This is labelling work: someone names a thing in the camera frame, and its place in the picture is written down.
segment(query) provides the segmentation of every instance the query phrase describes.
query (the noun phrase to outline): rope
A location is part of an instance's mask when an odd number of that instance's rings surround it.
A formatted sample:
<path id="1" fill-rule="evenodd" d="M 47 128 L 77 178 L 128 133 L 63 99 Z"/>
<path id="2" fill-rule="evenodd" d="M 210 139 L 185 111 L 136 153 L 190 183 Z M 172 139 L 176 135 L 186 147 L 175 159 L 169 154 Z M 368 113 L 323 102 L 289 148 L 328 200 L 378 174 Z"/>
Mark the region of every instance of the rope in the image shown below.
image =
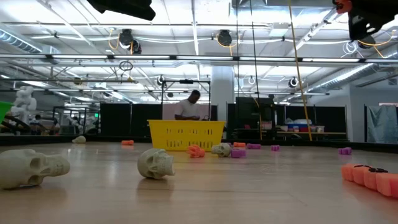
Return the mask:
<path id="1" fill-rule="evenodd" d="M 300 84 L 301 97 L 303 99 L 303 104 L 304 104 L 304 113 L 305 113 L 305 119 L 307 120 L 308 135 L 310 136 L 310 141 L 312 141 L 310 121 L 308 119 L 308 112 L 307 112 L 307 104 L 305 102 L 303 84 L 301 82 L 301 76 L 300 76 L 299 59 L 297 57 L 296 37 L 295 37 L 295 34 L 294 34 L 293 15 L 292 15 L 292 0 L 289 0 L 289 11 L 290 11 L 290 20 L 291 20 L 291 23 L 292 23 L 293 46 L 294 46 L 294 54 L 295 54 L 295 59 L 296 59 L 298 83 Z"/>

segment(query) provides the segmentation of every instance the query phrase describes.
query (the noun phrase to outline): white t-shirt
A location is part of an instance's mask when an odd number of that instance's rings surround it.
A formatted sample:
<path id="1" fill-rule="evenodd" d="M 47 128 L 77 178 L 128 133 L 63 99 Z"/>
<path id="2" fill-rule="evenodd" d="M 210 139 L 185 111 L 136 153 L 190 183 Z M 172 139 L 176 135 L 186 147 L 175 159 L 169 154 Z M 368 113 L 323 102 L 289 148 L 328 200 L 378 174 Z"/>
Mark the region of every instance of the white t-shirt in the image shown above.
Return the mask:
<path id="1" fill-rule="evenodd" d="M 177 103 L 177 109 L 175 109 L 176 115 L 184 117 L 199 116 L 198 105 L 189 102 L 187 99 Z"/>

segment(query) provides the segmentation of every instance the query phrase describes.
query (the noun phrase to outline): pink foam block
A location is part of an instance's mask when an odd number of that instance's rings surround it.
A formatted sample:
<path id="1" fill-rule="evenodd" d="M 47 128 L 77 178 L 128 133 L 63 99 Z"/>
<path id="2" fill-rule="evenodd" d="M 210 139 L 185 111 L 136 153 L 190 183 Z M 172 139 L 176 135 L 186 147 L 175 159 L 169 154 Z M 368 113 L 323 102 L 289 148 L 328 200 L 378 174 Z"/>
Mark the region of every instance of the pink foam block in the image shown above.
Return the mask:
<path id="1" fill-rule="evenodd" d="M 260 144 L 247 144 L 246 147 L 247 149 L 261 149 Z"/>
<path id="2" fill-rule="evenodd" d="M 353 150 L 350 147 L 345 147 L 345 148 L 342 148 L 342 149 L 338 149 L 338 154 L 340 154 L 340 155 L 351 155 L 352 151 Z"/>
<path id="3" fill-rule="evenodd" d="M 280 146 L 271 146 L 271 151 L 278 152 L 280 150 Z"/>
<path id="4" fill-rule="evenodd" d="M 243 149 L 233 149 L 233 150 L 231 151 L 231 157 L 232 157 L 232 158 L 246 157 L 246 150 L 243 150 Z"/>

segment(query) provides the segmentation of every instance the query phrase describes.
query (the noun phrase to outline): white sculpture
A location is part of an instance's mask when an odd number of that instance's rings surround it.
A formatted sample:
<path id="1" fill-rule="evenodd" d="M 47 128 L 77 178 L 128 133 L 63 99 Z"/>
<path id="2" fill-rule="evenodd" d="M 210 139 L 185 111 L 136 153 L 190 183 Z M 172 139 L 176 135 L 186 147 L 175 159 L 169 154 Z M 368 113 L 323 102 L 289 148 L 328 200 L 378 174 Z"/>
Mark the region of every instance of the white sculpture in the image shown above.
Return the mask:
<path id="1" fill-rule="evenodd" d="M 61 155 L 45 156 L 31 149 L 0 153 L 0 188 L 40 185 L 44 177 L 67 174 L 69 162 Z"/>
<path id="2" fill-rule="evenodd" d="M 228 157 L 231 154 L 231 146 L 226 143 L 221 143 L 219 145 L 211 147 L 211 153 L 217 154 L 218 157 Z"/>
<path id="3" fill-rule="evenodd" d="M 79 136 L 77 138 L 75 138 L 74 140 L 72 140 L 73 143 L 77 143 L 77 144 L 84 144 L 86 143 L 86 138 L 84 136 Z"/>
<path id="4" fill-rule="evenodd" d="M 165 175 L 175 175 L 173 170 L 173 156 L 169 156 L 164 149 L 149 149 L 138 159 L 138 171 L 143 177 L 162 179 Z"/>
<path id="5" fill-rule="evenodd" d="M 17 91 L 17 99 L 11 108 L 12 115 L 19 117 L 26 124 L 29 123 L 29 112 L 36 110 L 37 107 L 36 99 L 32 97 L 33 91 L 31 86 L 22 86 L 21 90 Z"/>

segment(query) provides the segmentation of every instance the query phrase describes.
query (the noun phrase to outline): fluorescent light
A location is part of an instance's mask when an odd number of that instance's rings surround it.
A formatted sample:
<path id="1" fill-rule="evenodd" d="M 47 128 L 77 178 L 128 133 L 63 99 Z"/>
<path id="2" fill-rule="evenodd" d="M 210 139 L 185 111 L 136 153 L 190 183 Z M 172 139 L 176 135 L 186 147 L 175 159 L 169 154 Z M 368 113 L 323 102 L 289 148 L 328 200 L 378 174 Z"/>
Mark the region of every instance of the fluorescent light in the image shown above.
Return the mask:
<path id="1" fill-rule="evenodd" d="M 0 54 L 0 58 L 46 58 L 42 54 Z"/>
<path id="2" fill-rule="evenodd" d="M 52 55 L 53 58 L 107 59 L 107 55 Z"/>
<path id="3" fill-rule="evenodd" d="M 167 60 L 170 59 L 170 56 L 164 56 L 164 55 L 115 55 L 115 59 L 152 59 L 152 60 Z"/>
<path id="4" fill-rule="evenodd" d="M 33 85 L 33 86 L 47 87 L 47 84 L 44 84 L 44 83 L 42 83 L 42 82 L 37 82 L 37 81 L 22 81 L 22 82 L 23 82 L 23 83 L 26 83 L 26 84 Z"/>
<path id="5" fill-rule="evenodd" d="M 303 58 L 303 62 L 359 62 L 358 58 Z"/>
<path id="6" fill-rule="evenodd" d="M 113 92 L 113 93 L 111 93 L 111 95 L 114 96 L 115 98 L 119 99 L 119 100 L 123 100 L 124 99 L 124 97 L 120 93 Z"/>
<path id="7" fill-rule="evenodd" d="M 177 56 L 177 60 L 232 60 L 233 57 L 219 56 Z"/>
<path id="8" fill-rule="evenodd" d="M 398 63 L 398 59 L 366 59 L 368 63 Z"/>
<path id="9" fill-rule="evenodd" d="M 75 97 L 75 98 L 78 100 L 81 100 L 81 101 L 93 101 L 91 98 L 87 98 L 87 97 Z"/>
<path id="10" fill-rule="evenodd" d="M 283 58 L 283 57 L 240 57 L 240 60 L 244 61 L 268 61 L 268 62 L 294 62 L 296 61 L 295 58 Z"/>

